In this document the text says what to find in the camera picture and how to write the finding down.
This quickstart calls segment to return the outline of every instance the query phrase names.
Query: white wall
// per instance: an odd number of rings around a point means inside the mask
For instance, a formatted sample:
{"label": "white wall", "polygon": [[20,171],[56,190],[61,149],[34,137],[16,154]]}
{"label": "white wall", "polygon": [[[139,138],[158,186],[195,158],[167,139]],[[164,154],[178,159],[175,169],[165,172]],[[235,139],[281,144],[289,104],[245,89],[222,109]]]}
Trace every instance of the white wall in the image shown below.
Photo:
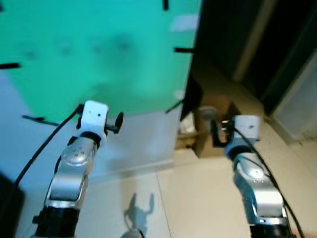
{"label": "white wall", "polygon": [[303,66],[273,119],[288,143],[317,139],[317,50]]}
{"label": "white wall", "polygon": [[[21,117],[32,114],[4,71],[0,71],[0,111],[0,171],[15,180],[55,127]],[[179,114],[180,108],[169,114],[126,116],[121,132],[118,135],[109,133],[108,144],[99,149],[90,177],[100,178],[109,172],[152,163],[172,163]],[[56,160],[73,135],[77,135],[74,121],[40,154],[23,178],[22,189],[49,185]]]}

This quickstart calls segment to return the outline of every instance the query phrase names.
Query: white paper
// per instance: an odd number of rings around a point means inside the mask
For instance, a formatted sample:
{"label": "white paper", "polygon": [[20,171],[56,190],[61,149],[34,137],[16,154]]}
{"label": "white paper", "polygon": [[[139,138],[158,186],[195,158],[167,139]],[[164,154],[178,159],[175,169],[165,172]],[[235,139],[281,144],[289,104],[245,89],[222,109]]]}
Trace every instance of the white paper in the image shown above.
{"label": "white paper", "polygon": [[181,134],[195,132],[194,114],[189,113],[180,123],[179,130]]}
{"label": "white paper", "polygon": [[171,24],[171,32],[194,31],[198,27],[199,15],[189,14],[176,16]]}

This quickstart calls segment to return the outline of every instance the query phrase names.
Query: green screen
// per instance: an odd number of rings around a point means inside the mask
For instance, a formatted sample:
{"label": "green screen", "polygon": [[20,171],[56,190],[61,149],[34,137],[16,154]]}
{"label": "green screen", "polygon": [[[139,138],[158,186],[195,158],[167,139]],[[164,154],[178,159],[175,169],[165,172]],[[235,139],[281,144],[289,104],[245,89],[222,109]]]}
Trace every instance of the green screen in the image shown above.
{"label": "green screen", "polygon": [[0,63],[37,116],[62,120],[87,99],[110,114],[165,110],[185,88],[195,31],[171,32],[200,0],[3,0]]}

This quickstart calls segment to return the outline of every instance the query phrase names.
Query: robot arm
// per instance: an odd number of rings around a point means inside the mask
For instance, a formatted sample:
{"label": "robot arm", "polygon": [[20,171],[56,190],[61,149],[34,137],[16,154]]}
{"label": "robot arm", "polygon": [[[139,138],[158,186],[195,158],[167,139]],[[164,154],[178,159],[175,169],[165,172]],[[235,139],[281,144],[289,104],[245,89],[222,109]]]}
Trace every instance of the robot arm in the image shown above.
{"label": "robot arm", "polygon": [[[233,162],[234,183],[242,195],[251,237],[292,238],[295,236],[292,236],[288,225],[283,197],[273,184],[266,166],[241,136],[243,134],[254,144],[258,139],[259,124],[257,116],[235,116],[227,128],[228,142],[221,143],[221,146]],[[215,123],[211,133],[219,144]]]}
{"label": "robot arm", "polygon": [[33,218],[33,223],[38,224],[33,237],[74,237],[95,154],[105,143],[107,131],[119,133],[122,126],[123,113],[114,126],[106,124],[107,113],[107,105],[94,101],[85,103],[77,127],[80,135],[70,140],[61,155],[44,207],[39,216]]}

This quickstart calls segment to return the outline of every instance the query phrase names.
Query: tiled floor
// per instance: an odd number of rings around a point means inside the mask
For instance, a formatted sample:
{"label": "tiled floor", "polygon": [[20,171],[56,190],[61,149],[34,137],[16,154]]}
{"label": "tiled floor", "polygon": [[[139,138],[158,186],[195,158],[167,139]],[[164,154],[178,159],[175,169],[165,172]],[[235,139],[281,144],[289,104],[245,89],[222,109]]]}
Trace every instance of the tiled floor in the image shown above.
{"label": "tiled floor", "polygon": [[[210,93],[230,93],[242,113],[262,115],[261,105],[245,89],[228,84],[216,69],[201,65],[194,74]],[[215,75],[214,82],[206,80]],[[303,229],[317,233],[316,144],[288,147],[265,123],[260,138],[256,147]],[[224,156],[198,159],[191,150],[176,151],[172,169],[90,186],[76,237],[121,238],[134,221],[146,238],[248,238],[241,196],[232,177],[232,164]],[[34,193],[34,202],[23,214],[28,222],[19,226],[18,237],[34,232],[29,224],[42,197],[43,193]]]}

